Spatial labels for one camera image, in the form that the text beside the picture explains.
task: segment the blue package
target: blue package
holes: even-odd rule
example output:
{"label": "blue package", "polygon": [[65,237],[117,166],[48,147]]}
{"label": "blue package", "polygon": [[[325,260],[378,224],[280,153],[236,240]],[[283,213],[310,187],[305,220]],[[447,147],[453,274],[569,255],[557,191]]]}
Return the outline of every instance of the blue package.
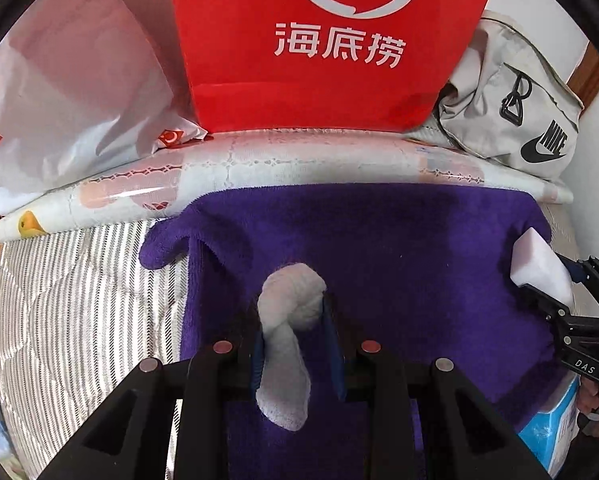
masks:
{"label": "blue package", "polygon": [[579,378],[569,373],[519,436],[554,478],[564,465],[577,430]]}

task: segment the brown wood trim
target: brown wood trim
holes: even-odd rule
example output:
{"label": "brown wood trim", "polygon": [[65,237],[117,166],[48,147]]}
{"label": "brown wood trim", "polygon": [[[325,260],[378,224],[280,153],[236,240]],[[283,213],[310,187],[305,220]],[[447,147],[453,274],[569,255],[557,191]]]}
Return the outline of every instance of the brown wood trim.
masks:
{"label": "brown wood trim", "polygon": [[582,100],[586,111],[599,92],[599,54],[592,43],[588,44],[582,62],[568,80],[568,86]]}

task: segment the human hand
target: human hand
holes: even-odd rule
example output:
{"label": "human hand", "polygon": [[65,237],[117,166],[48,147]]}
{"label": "human hand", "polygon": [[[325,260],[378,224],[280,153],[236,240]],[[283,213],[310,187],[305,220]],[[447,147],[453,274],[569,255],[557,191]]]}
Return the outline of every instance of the human hand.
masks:
{"label": "human hand", "polygon": [[[582,377],[579,392],[577,393],[577,409],[584,415],[599,408],[599,384],[590,379]],[[591,436],[599,437],[599,422]]]}

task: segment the yellow duck print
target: yellow duck print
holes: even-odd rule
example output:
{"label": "yellow duck print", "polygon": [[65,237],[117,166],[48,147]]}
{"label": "yellow duck print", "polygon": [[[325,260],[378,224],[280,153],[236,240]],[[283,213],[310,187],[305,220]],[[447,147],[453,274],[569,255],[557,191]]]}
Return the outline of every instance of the yellow duck print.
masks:
{"label": "yellow duck print", "polygon": [[33,236],[47,235],[43,227],[39,225],[32,211],[26,211],[20,217],[18,224],[20,235],[22,238],[32,238]]}

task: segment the striped fabric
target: striped fabric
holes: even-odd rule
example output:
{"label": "striped fabric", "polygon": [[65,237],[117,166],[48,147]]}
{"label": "striped fabric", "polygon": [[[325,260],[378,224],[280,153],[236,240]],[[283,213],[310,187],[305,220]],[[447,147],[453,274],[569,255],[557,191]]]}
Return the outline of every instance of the striped fabric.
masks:
{"label": "striped fabric", "polygon": [[[139,248],[154,222],[4,245],[0,400],[31,479],[141,359],[179,358],[187,260],[156,271],[141,267]],[[178,422],[179,407],[167,478]]]}

